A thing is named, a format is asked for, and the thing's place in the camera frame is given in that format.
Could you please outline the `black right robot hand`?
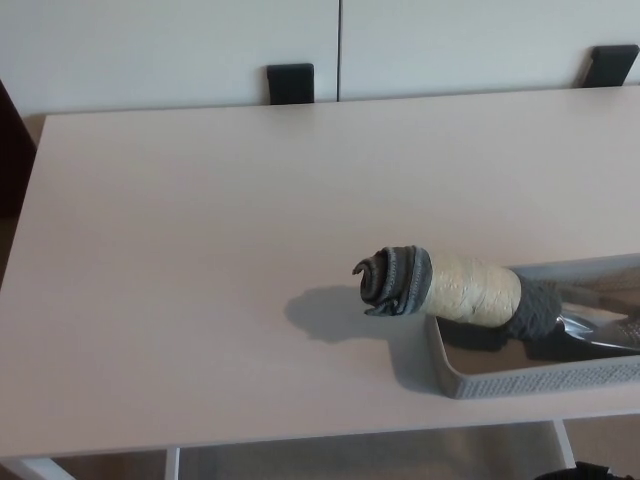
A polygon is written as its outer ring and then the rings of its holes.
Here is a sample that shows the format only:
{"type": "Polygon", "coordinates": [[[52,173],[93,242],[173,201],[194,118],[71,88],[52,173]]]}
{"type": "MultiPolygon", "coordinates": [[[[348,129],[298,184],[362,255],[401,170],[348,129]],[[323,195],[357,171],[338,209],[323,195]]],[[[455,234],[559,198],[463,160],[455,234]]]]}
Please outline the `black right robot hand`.
{"type": "Polygon", "coordinates": [[[577,462],[571,469],[566,469],[562,475],[568,480],[621,480],[628,476],[618,476],[609,467],[585,462],[577,462]]]}

